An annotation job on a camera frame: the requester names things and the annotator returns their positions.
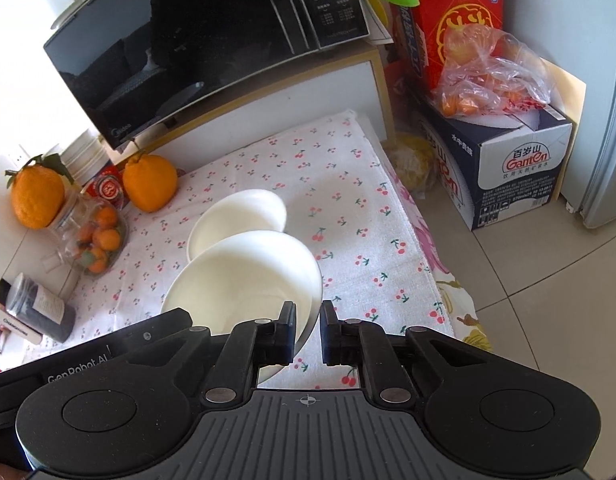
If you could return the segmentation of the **Ganten water carton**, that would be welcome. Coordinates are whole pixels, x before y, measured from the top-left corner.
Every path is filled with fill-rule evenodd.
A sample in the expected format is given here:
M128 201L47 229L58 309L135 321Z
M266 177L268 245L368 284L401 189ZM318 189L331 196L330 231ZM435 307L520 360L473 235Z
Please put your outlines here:
M550 202L573 129L551 106L453 119L423 104L412 122L430 142L440 183L472 231Z

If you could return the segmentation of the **large cream bowl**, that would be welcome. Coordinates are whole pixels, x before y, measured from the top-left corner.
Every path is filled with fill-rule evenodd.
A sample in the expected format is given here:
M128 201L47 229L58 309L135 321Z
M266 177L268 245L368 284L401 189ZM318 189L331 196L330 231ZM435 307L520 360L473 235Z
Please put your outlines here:
M310 249L288 234L249 231L220 240L192 260L174 280L161 310L181 308L195 325L214 335L238 323L276 320L285 301L296 305L291 370L313 366L301 354L317 322L323 297L322 275Z

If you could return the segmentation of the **red gift box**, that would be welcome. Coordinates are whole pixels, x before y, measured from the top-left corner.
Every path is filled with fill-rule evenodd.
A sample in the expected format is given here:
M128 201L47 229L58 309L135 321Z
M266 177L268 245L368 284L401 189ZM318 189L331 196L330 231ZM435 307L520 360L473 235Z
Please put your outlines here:
M503 0L419 0L415 8L392 6L397 52L405 76L422 92L437 87L445 66L445 33L455 27L503 26Z

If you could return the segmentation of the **black microwave oven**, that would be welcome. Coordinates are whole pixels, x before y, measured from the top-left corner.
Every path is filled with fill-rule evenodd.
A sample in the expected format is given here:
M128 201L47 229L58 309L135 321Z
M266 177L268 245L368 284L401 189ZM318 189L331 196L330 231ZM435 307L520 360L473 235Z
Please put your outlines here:
M368 32L361 0L86 0L44 50L119 148L205 96Z

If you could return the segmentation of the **silver refrigerator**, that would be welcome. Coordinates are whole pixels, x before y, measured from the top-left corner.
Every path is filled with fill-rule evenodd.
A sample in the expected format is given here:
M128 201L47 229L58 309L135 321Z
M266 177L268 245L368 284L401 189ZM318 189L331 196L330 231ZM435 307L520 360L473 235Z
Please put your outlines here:
M553 64L577 124L562 197L589 229L616 220L616 0L505 0L504 25Z

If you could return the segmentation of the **large orange on jar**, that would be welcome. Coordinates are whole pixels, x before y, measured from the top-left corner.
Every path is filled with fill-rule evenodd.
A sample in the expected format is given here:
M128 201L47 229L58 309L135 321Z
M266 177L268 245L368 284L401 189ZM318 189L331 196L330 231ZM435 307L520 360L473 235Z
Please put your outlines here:
M65 203L68 185L74 184L56 153L31 157L19 170L5 170L4 176L15 217L31 230L50 226Z

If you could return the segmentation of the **plastic bag of oranges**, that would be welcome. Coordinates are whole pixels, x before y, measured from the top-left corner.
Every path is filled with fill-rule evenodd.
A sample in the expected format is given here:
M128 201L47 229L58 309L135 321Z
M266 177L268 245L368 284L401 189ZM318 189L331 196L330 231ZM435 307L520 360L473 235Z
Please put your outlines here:
M554 79L542 58L516 37L486 25L445 34L445 66L434 90L447 117L510 115L550 104Z

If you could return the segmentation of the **glass jar of kumquats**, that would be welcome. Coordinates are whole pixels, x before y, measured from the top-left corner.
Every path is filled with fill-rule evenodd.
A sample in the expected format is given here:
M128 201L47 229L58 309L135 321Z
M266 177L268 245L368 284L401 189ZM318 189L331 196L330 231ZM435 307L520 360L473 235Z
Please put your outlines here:
M46 228L55 243L43 260L50 271L70 263L87 274L104 274L127 243L127 223L122 213L106 200L69 193L65 204Z

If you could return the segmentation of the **pink floral cloth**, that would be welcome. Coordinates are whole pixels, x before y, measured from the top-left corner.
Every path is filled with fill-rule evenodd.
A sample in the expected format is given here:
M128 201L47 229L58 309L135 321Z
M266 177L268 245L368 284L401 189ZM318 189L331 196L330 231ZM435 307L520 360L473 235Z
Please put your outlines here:
M466 344L471 344L476 348L491 352L491 342L478 320L472 296L468 294L467 290L457 281L453 273L442 263L430 229L422 213L419 211L414 198L400 181L396 171L393 169L393 165L389 162L370 119L364 114L358 114L357 122L363 130L366 139L372 144L373 150L381 162L381 166L384 167L390 182L398 193L401 206L409 218L412 230L430 267L430 273L437 284L441 299L445 304L445 310L448 312L447 319L453 327L455 337L466 342Z

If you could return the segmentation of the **jar of dark seeds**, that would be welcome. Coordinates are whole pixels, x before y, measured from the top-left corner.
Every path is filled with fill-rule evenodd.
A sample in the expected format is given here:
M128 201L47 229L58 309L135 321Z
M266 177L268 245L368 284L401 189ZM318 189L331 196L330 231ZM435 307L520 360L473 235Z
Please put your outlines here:
M28 275L0 281L0 326L31 344L44 337L65 342L76 322L76 311Z

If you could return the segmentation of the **large orange near microwave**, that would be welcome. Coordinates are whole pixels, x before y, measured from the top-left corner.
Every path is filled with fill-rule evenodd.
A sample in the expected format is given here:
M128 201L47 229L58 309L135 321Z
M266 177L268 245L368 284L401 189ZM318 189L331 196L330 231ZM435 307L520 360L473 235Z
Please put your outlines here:
M122 184L134 206L143 212L155 212L177 194L178 172L168 159L139 152L126 162Z

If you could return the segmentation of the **small white speckled bowl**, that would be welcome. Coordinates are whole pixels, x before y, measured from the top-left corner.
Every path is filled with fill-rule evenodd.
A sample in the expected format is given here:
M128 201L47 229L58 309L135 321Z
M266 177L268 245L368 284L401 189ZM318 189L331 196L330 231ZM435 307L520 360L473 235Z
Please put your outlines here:
M197 220L187 240L187 261L220 240L249 231L283 232L287 208L275 193L261 188L231 194L212 205Z

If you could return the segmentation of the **stack of paper cups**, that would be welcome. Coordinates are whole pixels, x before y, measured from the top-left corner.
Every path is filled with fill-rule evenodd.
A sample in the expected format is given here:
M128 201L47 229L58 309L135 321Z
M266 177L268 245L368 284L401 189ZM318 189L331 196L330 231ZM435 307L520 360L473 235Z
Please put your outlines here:
M61 152L61 160L81 188L86 188L88 183L110 162L99 136L90 130L81 133Z

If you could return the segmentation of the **cherry print tablecloth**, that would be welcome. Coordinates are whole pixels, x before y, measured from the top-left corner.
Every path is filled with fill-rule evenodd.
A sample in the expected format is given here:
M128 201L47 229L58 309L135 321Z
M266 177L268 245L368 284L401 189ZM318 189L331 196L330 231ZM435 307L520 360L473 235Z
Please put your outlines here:
M60 384L183 327L231 335L248 321L275 320L291 302L291 357L258 370L258 386L357 388L358 367L323 362L322 304L389 335L452 334L383 160L344 112L190 172L163 208L125 213L127 241L115 257L89 256L94 274L67 302L75 318L67 340L9 341L1 375Z

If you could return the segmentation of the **yellow bag on floor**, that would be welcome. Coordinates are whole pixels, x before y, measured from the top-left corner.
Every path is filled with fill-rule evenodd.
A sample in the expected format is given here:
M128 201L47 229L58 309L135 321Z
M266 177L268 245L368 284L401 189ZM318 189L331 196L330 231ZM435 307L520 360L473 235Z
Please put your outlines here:
M416 197L424 197L435 185L437 160L431 144L421 136L400 132L386 141L384 150L405 188Z

